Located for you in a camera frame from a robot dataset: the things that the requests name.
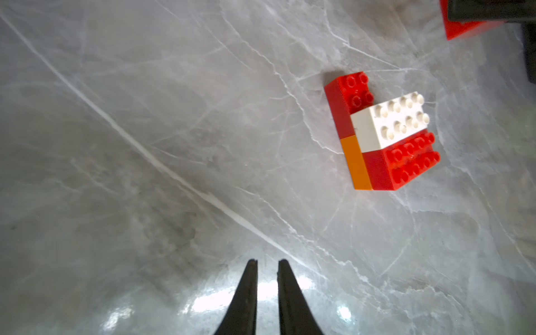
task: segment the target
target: white lego stud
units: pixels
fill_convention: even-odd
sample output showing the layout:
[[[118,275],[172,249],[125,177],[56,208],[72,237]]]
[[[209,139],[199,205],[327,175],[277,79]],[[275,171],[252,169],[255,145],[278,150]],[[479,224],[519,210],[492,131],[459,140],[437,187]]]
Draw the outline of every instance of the white lego stud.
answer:
[[[424,102],[414,92],[352,114],[361,151],[381,150],[425,129],[430,117],[422,111]]]

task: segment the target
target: duplo block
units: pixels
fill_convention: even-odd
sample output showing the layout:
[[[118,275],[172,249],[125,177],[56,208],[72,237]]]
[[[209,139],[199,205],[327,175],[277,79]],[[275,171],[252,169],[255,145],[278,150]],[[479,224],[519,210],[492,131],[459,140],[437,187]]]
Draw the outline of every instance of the duplo block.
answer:
[[[324,87],[339,139],[355,135],[350,115],[372,106],[374,96],[364,72],[341,76]]]
[[[430,117],[422,111],[424,102],[413,92],[352,114],[361,151],[381,150],[426,129]]]
[[[434,134],[424,129],[387,148],[363,153],[374,190],[395,191],[441,160],[432,148]]]
[[[340,143],[343,146],[344,156],[348,163],[350,176],[352,176],[354,189],[372,191],[367,166],[365,165],[363,154],[359,148],[358,139],[355,135],[352,135],[342,138]]]
[[[443,13],[443,24],[447,40],[455,38],[470,38],[481,34],[485,31],[502,25],[502,21],[469,21],[469,22],[454,22],[449,20],[448,5],[449,0],[440,0],[441,11]]]

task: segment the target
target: table surface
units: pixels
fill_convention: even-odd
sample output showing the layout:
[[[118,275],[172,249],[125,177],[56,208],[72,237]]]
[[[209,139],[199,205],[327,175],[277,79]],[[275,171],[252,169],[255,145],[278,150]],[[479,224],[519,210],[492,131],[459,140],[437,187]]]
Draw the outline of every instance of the table surface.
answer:
[[[438,0],[0,5],[0,324],[212,334],[286,258],[326,334],[525,334],[536,85],[521,32],[447,42]],[[323,86],[419,91],[441,163],[355,191]]]

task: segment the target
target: red lego brick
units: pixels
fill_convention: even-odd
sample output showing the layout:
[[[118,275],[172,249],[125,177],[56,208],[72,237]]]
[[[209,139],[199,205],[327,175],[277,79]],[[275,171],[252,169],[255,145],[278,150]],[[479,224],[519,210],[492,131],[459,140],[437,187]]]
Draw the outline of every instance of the red lego brick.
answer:
[[[443,12],[443,23],[445,24],[446,39],[469,38],[500,26],[502,21],[472,21],[453,22],[448,17],[449,0],[441,1],[441,11]]]
[[[367,75],[358,72],[341,76],[327,84],[324,90],[339,139],[355,135],[350,114],[368,108],[374,102],[374,96],[368,89]]]
[[[436,165],[441,156],[434,142],[434,134],[424,129],[385,149],[363,152],[372,188],[398,190]]]

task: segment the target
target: red lego stud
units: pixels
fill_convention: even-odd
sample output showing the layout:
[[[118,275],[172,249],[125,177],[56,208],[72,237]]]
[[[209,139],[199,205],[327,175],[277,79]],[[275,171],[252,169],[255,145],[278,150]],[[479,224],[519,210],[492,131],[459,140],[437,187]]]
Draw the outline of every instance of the red lego stud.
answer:
[[[363,153],[374,190],[395,191],[441,161],[432,148],[435,136],[426,129],[387,148]]]
[[[373,105],[368,80],[364,72],[358,72],[338,77],[324,87],[339,139],[355,135],[350,114]]]

